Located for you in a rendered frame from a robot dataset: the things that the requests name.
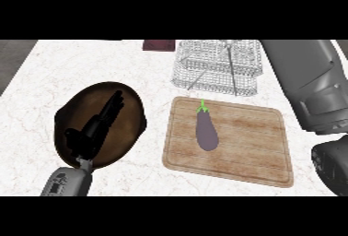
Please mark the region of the wooden cutting board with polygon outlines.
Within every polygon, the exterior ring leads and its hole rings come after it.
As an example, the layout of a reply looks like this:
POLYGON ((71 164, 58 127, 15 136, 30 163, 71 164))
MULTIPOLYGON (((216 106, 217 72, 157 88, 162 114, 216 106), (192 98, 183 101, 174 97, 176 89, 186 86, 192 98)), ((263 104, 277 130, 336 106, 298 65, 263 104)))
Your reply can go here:
POLYGON ((168 117, 164 165, 232 180, 276 187, 294 185, 288 134, 282 113, 223 101, 179 97, 168 117), (210 109, 218 146, 207 151, 196 139, 196 109, 210 109))

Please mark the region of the dark brown bowl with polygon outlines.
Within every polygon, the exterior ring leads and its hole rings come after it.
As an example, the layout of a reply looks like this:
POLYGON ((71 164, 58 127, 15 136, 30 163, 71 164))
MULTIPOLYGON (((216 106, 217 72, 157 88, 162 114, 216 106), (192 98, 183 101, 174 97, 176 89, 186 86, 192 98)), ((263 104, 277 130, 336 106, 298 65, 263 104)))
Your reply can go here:
POLYGON ((93 168, 99 169, 114 164, 131 150, 139 136, 148 128, 143 102, 136 91, 123 83, 102 82, 87 87, 65 103, 55 115, 55 146, 65 163, 78 167, 78 161, 71 156, 64 135, 68 128, 80 130, 92 117, 101 113, 114 93, 121 90, 124 107, 117 115, 106 139, 93 159, 93 168))

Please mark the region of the purple eggplant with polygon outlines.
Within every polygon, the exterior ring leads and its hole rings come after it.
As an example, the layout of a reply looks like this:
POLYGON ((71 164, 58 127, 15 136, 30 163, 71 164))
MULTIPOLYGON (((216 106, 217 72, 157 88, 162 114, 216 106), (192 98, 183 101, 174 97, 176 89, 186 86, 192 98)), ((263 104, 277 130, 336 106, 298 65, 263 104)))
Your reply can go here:
POLYGON ((218 147, 218 132, 213 124, 210 109, 205 103, 201 103, 196 109, 196 139, 201 148, 205 151, 213 151, 218 147))

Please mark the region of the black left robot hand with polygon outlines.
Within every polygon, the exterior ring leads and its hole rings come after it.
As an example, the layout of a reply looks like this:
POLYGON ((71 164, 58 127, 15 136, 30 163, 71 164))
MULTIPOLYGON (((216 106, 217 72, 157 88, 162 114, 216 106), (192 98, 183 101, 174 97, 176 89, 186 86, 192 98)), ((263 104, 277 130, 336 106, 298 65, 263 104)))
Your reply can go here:
POLYGON ((77 159, 92 160, 102 148, 114 121, 124 108, 123 91, 118 90, 111 96, 103 109, 89 120, 81 130, 65 130, 67 146, 71 156, 77 159))

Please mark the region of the dark red box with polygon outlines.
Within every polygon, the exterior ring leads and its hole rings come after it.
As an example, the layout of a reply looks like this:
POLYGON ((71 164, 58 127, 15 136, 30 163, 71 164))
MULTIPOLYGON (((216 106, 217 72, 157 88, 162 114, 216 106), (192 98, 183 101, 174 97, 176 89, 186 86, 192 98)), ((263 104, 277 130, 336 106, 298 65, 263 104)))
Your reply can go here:
POLYGON ((174 52, 176 41, 174 40, 145 40, 143 50, 155 52, 174 52))

